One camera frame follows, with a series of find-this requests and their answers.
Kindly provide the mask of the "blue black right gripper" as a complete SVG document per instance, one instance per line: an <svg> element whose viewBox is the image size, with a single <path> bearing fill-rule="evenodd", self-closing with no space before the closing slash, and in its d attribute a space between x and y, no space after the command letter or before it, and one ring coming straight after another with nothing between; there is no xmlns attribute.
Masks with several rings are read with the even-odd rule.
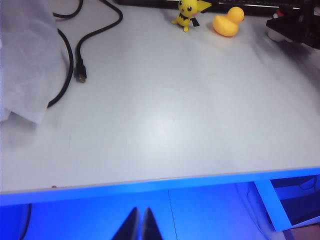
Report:
<svg viewBox="0 0 320 240"><path fill-rule="evenodd" d="M284 7L283 16L269 19L266 27L285 39L319 50L320 16L314 14L314 8L314 5Z"/></svg>

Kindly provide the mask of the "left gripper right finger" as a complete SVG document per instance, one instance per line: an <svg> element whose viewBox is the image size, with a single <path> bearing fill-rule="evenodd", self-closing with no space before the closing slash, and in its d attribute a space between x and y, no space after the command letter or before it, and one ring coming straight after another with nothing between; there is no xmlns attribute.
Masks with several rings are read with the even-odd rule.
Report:
<svg viewBox="0 0 320 240"><path fill-rule="evenodd" d="M142 227L141 227L142 240L163 240L157 221L150 207L144 211Z"/></svg>

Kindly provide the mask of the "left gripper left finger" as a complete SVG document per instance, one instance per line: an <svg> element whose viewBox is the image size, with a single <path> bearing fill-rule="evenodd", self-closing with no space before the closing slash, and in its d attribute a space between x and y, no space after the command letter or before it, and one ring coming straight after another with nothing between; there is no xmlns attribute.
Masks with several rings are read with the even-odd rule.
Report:
<svg viewBox="0 0 320 240"><path fill-rule="evenodd" d="M112 240L137 240L138 226L139 226L139 210L137 207L134 207L111 239Z"/></svg>

